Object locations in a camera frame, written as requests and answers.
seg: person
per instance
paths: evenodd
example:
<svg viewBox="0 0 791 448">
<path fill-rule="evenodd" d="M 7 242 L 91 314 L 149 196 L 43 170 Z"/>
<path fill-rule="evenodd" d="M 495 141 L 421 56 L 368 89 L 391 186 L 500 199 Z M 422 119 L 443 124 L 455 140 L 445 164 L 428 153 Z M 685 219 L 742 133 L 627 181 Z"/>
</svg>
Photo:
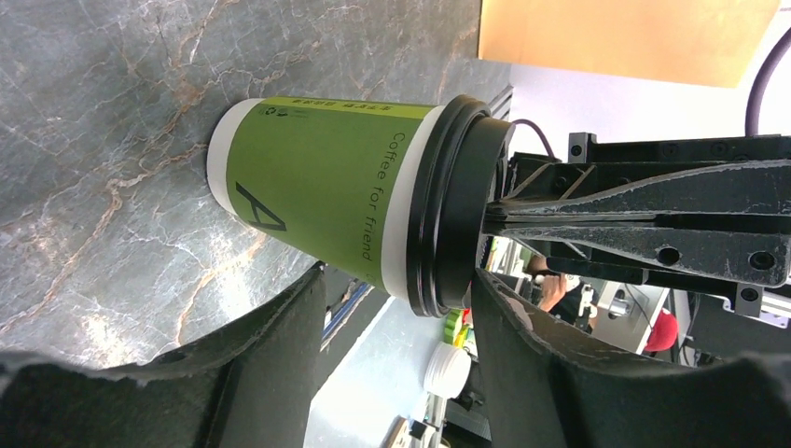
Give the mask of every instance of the person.
<svg viewBox="0 0 791 448">
<path fill-rule="evenodd" d="M 579 316 L 579 304 L 582 301 L 582 288 L 585 284 L 580 282 L 578 287 L 566 291 L 568 288 L 566 276 L 551 272 L 547 266 L 547 259 L 536 254 L 531 256 L 524 271 L 533 276 L 544 275 L 538 308 L 566 323 L 574 325 Z M 591 302 L 595 305 L 598 301 L 599 293 L 594 291 Z M 593 317 L 588 322 L 587 333 L 593 331 L 597 320 L 598 316 Z M 661 352 L 676 344 L 678 339 L 678 321 L 669 311 L 662 309 L 659 312 L 657 321 L 654 322 L 651 328 L 651 334 L 648 336 L 643 353 Z"/>
<path fill-rule="evenodd" d="M 551 272 L 547 266 L 547 259 L 536 254 L 531 256 L 524 271 L 533 277 L 539 274 L 544 275 L 538 308 L 574 325 L 579 317 L 579 304 L 582 302 L 582 288 L 585 284 L 580 282 L 577 287 L 567 291 L 568 279 L 566 276 Z M 599 293 L 594 291 L 592 303 L 596 304 L 598 301 Z M 595 327 L 595 321 L 595 318 L 590 320 L 588 332 Z"/>
</svg>

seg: paper coffee cup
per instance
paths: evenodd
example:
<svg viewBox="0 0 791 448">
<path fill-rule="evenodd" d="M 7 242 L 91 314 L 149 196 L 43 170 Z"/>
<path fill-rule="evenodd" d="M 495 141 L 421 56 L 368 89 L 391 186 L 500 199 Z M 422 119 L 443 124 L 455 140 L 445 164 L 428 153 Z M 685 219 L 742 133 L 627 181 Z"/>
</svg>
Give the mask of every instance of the paper coffee cup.
<svg viewBox="0 0 791 448">
<path fill-rule="evenodd" d="M 466 107 L 462 118 L 488 115 L 485 105 L 469 97 L 461 103 L 453 110 Z M 450 164 L 437 157 L 458 152 L 471 126 L 471 119 L 461 126 L 459 114 L 446 109 L 291 97 L 245 100 L 225 114 L 212 135 L 209 187 L 226 210 L 249 225 L 409 299 L 413 308 L 421 303 L 419 314 L 441 315 L 447 306 L 437 302 L 435 291 L 423 297 L 416 289 L 421 281 L 410 280 L 408 267 L 414 261 L 408 261 L 408 253 L 410 242 L 423 252 L 437 246 L 437 236 L 427 238 L 431 231 L 423 227 L 427 218 L 437 221 L 441 213 L 422 200 L 432 197 L 430 189 L 450 189 L 454 157 Z M 509 137 L 508 126 L 498 130 Z M 443 152 L 443 145 L 450 149 Z M 487 176 L 491 182 L 492 174 Z M 477 233 L 486 199 L 468 200 L 475 203 L 472 220 L 478 222 L 468 224 L 467 233 Z M 434 266 L 418 264 L 415 272 L 434 275 Z M 455 284 L 450 289 L 454 295 L 461 290 Z"/>
</svg>

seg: marble countertop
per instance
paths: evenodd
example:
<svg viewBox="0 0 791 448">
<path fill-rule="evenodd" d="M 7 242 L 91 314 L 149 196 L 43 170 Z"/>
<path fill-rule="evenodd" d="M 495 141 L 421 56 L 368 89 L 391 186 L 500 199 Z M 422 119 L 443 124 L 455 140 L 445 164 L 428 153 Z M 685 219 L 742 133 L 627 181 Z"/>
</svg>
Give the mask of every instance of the marble countertop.
<svg viewBox="0 0 791 448">
<path fill-rule="evenodd" d="M 215 203 L 220 116 L 491 100 L 479 3 L 0 0 L 0 350 L 145 363 L 274 297 L 314 260 Z"/>
</svg>

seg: green coffee cup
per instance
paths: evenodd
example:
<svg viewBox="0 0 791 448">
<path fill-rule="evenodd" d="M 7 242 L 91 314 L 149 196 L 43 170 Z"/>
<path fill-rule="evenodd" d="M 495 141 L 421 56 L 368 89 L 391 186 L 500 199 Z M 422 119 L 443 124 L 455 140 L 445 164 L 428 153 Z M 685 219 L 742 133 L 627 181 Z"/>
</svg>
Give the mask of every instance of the green coffee cup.
<svg viewBox="0 0 791 448">
<path fill-rule="evenodd" d="M 469 268 L 455 259 L 448 260 L 447 269 L 437 270 L 418 261 L 418 254 L 430 254 L 431 259 L 443 253 L 443 246 L 470 246 L 473 233 L 472 246 L 478 247 L 493 169 L 511 134 L 509 123 L 487 118 L 483 103 L 469 97 L 454 102 L 431 106 L 289 97 L 242 101 L 225 114 L 212 135 L 209 187 L 226 210 L 251 226 L 409 299 L 418 314 L 442 315 L 448 306 L 438 297 L 440 291 L 424 287 L 420 277 L 447 284 L 447 302 L 460 302 L 461 297 L 451 300 L 450 295 L 463 295 L 466 284 L 449 276 L 471 278 L 475 262 L 467 248 L 464 257 L 462 252 L 457 255 Z M 477 157 L 472 149 L 467 151 L 472 157 L 459 157 L 465 136 L 474 134 L 473 124 L 481 120 L 487 120 L 487 126 L 479 125 L 479 131 L 488 132 L 478 132 L 484 135 L 472 144 L 488 150 L 472 148 Z M 465 160 L 478 165 L 481 173 L 472 177 L 485 182 L 453 185 L 453 173 Z M 453 217 L 445 217 L 443 205 L 431 203 L 433 197 L 450 207 Z M 458 209 L 460 201 L 471 206 Z M 442 244 L 437 238 L 441 217 L 449 225 L 466 228 L 459 241 Z M 425 227 L 426 221 L 434 222 L 432 230 Z M 451 266 L 457 266 L 455 273 Z M 448 278 L 431 281 L 435 277 Z"/>
</svg>

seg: purple cable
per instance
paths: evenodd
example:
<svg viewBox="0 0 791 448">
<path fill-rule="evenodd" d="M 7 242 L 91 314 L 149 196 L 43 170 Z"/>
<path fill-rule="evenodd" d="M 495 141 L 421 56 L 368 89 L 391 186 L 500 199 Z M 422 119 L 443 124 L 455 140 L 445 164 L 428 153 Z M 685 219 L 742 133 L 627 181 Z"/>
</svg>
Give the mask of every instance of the purple cable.
<svg viewBox="0 0 791 448">
<path fill-rule="evenodd" d="M 550 156 L 552 159 L 557 159 L 555 157 L 554 151 L 552 151 L 552 147 L 549 145 L 549 140 L 547 140 L 547 136 L 544 135 L 544 132 L 541 131 L 541 128 L 539 128 L 537 124 L 533 123 L 528 119 L 515 119 L 511 122 L 514 124 L 526 124 L 531 128 L 533 128 L 535 133 L 538 134 L 538 138 L 541 139 L 541 143 L 544 144 L 544 150 L 547 152 L 547 155 Z"/>
<path fill-rule="evenodd" d="M 748 137 L 758 135 L 758 119 L 761 115 L 761 101 L 764 99 L 764 92 L 767 85 L 769 85 L 771 74 L 774 73 L 775 67 L 780 63 L 789 48 L 791 48 L 791 28 L 774 44 L 769 56 L 761 64 L 761 68 L 758 69 L 756 80 L 753 81 L 753 88 L 750 89 L 750 97 L 747 99 L 746 118 L 744 120 L 744 134 Z"/>
</svg>

